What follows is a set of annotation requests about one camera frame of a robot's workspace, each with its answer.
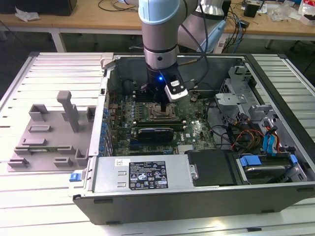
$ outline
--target barcode sticker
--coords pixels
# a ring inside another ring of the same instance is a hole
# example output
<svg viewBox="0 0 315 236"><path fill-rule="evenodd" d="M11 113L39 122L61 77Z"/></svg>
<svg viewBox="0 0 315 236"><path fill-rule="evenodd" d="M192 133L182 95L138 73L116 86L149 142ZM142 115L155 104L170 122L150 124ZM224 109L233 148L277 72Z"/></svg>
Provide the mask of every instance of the barcode sticker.
<svg viewBox="0 0 315 236"><path fill-rule="evenodd" d="M223 47L224 47L224 45L225 45L225 42L219 42L219 44L218 44L218 48L223 48Z"/></svg>
<svg viewBox="0 0 315 236"><path fill-rule="evenodd" d="M115 166L129 166L130 159L115 159Z"/></svg>

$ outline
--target motherboard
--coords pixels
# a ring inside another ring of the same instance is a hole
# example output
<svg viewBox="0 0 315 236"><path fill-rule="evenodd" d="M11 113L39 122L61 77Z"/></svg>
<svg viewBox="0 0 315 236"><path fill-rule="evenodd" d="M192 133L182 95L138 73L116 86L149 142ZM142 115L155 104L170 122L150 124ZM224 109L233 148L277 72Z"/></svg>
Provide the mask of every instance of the motherboard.
<svg viewBox="0 0 315 236"><path fill-rule="evenodd" d="M135 95L110 92L114 156L183 154L215 148L205 120L206 102L190 93L167 104L162 112L158 103L139 102Z"/></svg>

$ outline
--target robotic arm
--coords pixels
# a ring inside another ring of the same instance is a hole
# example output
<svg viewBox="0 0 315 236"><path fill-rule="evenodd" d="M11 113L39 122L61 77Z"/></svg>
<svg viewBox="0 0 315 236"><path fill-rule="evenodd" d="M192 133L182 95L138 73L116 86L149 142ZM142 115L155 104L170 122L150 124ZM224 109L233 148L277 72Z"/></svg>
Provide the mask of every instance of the robotic arm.
<svg viewBox="0 0 315 236"><path fill-rule="evenodd" d="M183 30L183 24L203 50L212 51L225 27L223 0L119 0L139 7L142 21L144 54L147 64L147 89L155 93L155 101L163 107L186 96L188 91L177 64L177 45L198 49ZM204 10L208 28L208 48L204 26Z"/></svg>

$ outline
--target table leg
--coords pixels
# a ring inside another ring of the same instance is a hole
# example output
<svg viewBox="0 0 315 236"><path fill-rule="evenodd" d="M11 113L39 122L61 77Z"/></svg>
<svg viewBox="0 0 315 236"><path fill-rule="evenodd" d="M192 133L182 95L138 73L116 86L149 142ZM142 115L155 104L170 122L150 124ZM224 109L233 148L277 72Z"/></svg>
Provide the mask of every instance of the table leg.
<svg viewBox="0 0 315 236"><path fill-rule="evenodd" d="M6 39L6 36L5 36L5 33L4 33L4 31L0 31L0 41L1 42L4 42L4 41L6 41L7 39Z"/></svg>
<svg viewBox="0 0 315 236"><path fill-rule="evenodd" d="M216 53L216 54L222 53L222 50L224 48L225 42L228 39L228 37L229 37L228 33L222 34L220 40L218 41L218 44L216 45L216 47L213 50L213 53Z"/></svg>
<svg viewBox="0 0 315 236"><path fill-rule="evenodd" d="M265 45L265 48L266 48L266 49L270 49L271 44L272 44L273 42L274 42L273 39L269 39L269 40L267 41L266 45Z"/></svg>
<svg viewBox="0 0 315 236"><path fill-rule="evenodd" d="M65 53L67 52L64 42L63 36L59 32L51 32L51 36L53 37L53 41L55 43L56 49L58 53Z"/></svg>

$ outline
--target silver screw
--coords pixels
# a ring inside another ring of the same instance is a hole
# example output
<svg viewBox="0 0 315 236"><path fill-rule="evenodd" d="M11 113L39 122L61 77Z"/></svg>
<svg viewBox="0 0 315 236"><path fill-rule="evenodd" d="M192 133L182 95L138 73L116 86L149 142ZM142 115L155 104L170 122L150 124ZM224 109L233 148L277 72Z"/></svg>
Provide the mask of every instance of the silver screw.
<svg viewBox="0 0 315 236"><path fill-rule="evenodd" d="M191 178L192 178L193 180L197 180L197 179L198 179L197 173L192 172L192 173L191 173Z"/></svg>

